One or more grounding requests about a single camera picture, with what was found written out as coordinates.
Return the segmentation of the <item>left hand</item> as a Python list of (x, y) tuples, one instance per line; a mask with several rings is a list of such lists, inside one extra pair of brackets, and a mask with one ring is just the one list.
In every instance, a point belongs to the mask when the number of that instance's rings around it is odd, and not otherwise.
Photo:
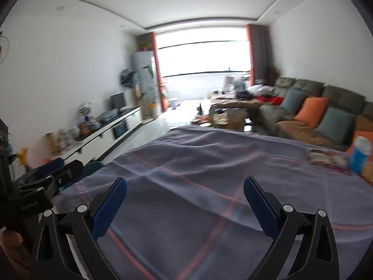
[(1, 247), (22, 279), (30, 279), (31, 255), (23, 245), (22, 236), (5, 229), (1, 234)]

